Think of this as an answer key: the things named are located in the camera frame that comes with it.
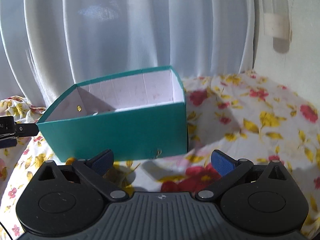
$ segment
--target wall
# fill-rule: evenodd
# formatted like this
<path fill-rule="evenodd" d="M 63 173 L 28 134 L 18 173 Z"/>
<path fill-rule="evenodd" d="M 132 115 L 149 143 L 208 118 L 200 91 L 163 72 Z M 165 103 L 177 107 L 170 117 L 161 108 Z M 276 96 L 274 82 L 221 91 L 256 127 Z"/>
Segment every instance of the wall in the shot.
<path fill-rule="evenodd" d="M 288 5 L 291 37 L 285 41 L 264 34 L 262 0 L 255 0 L 254 69 L 320 108 L 320 0 Z"/>

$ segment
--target floral fabric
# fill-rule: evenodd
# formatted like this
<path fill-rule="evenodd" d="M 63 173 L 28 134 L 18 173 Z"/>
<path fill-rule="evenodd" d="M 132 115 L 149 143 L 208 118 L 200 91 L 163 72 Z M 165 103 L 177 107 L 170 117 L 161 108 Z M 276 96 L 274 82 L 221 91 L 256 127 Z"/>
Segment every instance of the floral fabric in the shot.
<path fill-rule="evenodd" d="M 320 226 L 320 125 L 317 109 L 289 88 L 252 71 L 185 79 L 183 83 L 192 150 L 185 155 L 156 160 L 115 162 L 105 178 L 129 194 L 134 190 L 194 193 L 220 178 L 210 165 L 214 149 L 220 149 L 234 159 L 250 159 L 255 164 L 280 160 L 309 203 L 309 214 L 301 231 L 308 238 L 315 236 Z M 9 111 L 15 120 L 22 122 L 36 120 L 41 113 L 35 112 L 37 116 L 32 117 L 33 107 L 19 99 L 23 102 L 14 99 L 1 101 L 2 114 Z M 15 205 L 23 189 L 45 160 L 54 159 L 61 164 L 40 133 L 27 147 L 27 141 L 23 143 L 16 148 L 0 150 L 0 179 L 3 180 L 2 186 L 6 187 L 3 188 L 0 221 L 13 238 L 23 232 L 15 216 Z M 8 239 L 4 230 L 1 237 Z"/>

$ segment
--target sheer curtain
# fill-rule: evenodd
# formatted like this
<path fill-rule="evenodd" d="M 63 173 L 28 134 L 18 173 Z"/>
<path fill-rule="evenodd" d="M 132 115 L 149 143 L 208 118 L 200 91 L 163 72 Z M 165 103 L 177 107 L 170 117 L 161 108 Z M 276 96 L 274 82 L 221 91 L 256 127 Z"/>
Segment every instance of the sheer curtain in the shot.
<path fill-rule="evenodd" d="M 76 82 L 172 65 L 252 68 L 253 0 L 0 0 L 0 97 L 50 105 Z"/>

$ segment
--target teal box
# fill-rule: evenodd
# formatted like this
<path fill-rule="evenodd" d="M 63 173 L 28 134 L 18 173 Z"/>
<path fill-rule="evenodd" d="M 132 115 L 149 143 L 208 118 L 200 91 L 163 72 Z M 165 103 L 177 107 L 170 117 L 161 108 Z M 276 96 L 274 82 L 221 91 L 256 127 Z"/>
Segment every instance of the teal box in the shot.
<path fill-rule="evenodd" d="M 39 119 L 42 135 L 65 162 L 112 149 L 116 161 L 185 154 L 186 101 L 171 66 L 73 85 Z"/>

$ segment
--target gray ribbed surface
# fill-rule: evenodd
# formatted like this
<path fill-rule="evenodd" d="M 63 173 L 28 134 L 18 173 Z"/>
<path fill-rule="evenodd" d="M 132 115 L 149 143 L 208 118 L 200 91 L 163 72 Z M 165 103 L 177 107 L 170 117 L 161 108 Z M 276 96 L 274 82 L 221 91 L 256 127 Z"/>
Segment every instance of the gray ribbed surface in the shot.
<path fill-rule="evenodd" d="M 19 240 L 52 240 L 24 234 Z M 135 193 L 124 203 L 113 203 L 91 228 L 63 240 L 257 240 L 225 222 L 213 204 L 188 193 Z M 305 239 L 298 232 L 274 240 Z"/>

